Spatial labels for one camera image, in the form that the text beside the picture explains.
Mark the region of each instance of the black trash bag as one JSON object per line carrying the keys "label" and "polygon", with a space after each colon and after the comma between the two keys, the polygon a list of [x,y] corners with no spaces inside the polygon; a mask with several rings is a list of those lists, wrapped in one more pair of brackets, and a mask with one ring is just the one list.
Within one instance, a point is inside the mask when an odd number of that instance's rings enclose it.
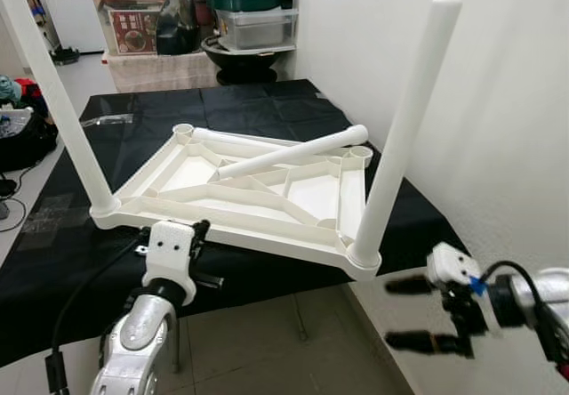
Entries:
{"label": "black trash bag", "polygon": [[200,27],[194,0],[165,0],[156,24],[158,54],[180,55],[199,49]]}

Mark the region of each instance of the white wall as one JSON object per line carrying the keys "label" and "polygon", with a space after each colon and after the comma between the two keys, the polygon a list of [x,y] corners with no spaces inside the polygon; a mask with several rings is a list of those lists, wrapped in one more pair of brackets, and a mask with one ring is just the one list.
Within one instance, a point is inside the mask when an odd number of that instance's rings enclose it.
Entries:
{"label": "white wall", "polygon": [[24,77],[24,68],[29,65],[24,57],[20,44],[15,40],[15,32],[12,26],[5,22],[4,6],[0,4],[0,74],[9,77]]}
{"label": "white wall", "polygon": [[[311,79],[382,147],[429,1],[297,0],[291,76]],[[463,2],[407,175],[483,266],[568,266],[568,2]],[[381,291],[384,280],[353,286],[378,329],[419,326],[420,315],[442,325],[436,302],[406,313]],[[480,342],[477,356],[396,354],[425,394],[566,393],[526,330]]]}

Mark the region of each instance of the blue tape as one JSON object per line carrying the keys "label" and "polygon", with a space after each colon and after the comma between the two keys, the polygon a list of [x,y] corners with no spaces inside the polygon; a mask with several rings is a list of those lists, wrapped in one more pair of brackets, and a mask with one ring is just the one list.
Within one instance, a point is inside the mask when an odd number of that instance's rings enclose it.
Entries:
{"label": "blue tape", "polygon": [[480,279],[475,277],[470,277],[470,288],[478,295],[482,295],[488,285],[485,282],[480,282]]}

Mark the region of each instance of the white plastic stool frame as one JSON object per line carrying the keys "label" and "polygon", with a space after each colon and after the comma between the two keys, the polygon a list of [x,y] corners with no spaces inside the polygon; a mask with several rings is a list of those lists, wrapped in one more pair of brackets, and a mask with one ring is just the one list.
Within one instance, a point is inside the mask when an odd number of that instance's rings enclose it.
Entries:
{"label": "white plastic stool frame", "polygon": [[[45,49],[44,41],[33,21],[28,3],[26,0],[0,0],[0,3],[1,15],[7,23],[12,25],[15,31],[34,78],[42,89],[45,101],[59,128],[60,136],[67,146],[71,160],[91,200],[90,211],[95,223],[103,229],[109,229],[119,224],[139,226],[141,223],[155,221],[156,218],[146,220],[144,218],[131,218],[128,214],[120,212],[123,206],[124,208],[134,207],[130,198],[124,199],[127,202],[126,204],[122,204],[120,199],[125,198],[124,196],[121,197],[120,194],[121,192],[124,193],[124,188],[129,181],[115,195],[111,193],[99,163],[78,122],[73,105]],[[389,130],[372,190],[354,239],[342,239],[341,234],[339,234],[337,242],[330,244],[326,241],[322,245],[306,240],[300,242],[297,238],[288,239],[286,236],[276,239],[278,237],[273,235],[263,235],[261,226],[264,222],[263,220],[255,220],[257,217],[254,215],[251,217],[252,222],[259,222],[260,225],[260,232],[258,233],[254,230],[236,230],[218,224],[215,217],[221,214],[215,211],[211,211],[212,215],[205,216],[212,220],[212,234],[209,239],[335,266],[343,269],[356,280],[372,279],[381,265],[378,249],[460,10],[461,0],[432,1],[427,25],[419,44],[407,87]],[[175,133],[169,140],[170,143],[180,140],[176,140],[176,135]],[[186,145],[192,142],[189,137],[182,140],[186,141]],[[361,160],[363,158],[357,157],[357,150],[354,150],[351,159]],[[166,207],[163,211],[166,213],[164,218],[180,221],[176,218],[179,210],[176,210],[176,205],[173,203],[172,208]]]}

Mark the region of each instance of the plastic storage box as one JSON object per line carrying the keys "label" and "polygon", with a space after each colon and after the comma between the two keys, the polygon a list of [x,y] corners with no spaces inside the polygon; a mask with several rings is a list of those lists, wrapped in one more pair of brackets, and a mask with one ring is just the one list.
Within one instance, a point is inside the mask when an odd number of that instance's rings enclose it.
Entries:
{"label": "plastic storage box", "polygon": [[110,55],[156,54],[164,0],[93,0]]}
{"label": "plastic storage box", "polygon": [[258,12],[217,11],[220,44],[230,51],[294,49],[298,10],[275,9]]}

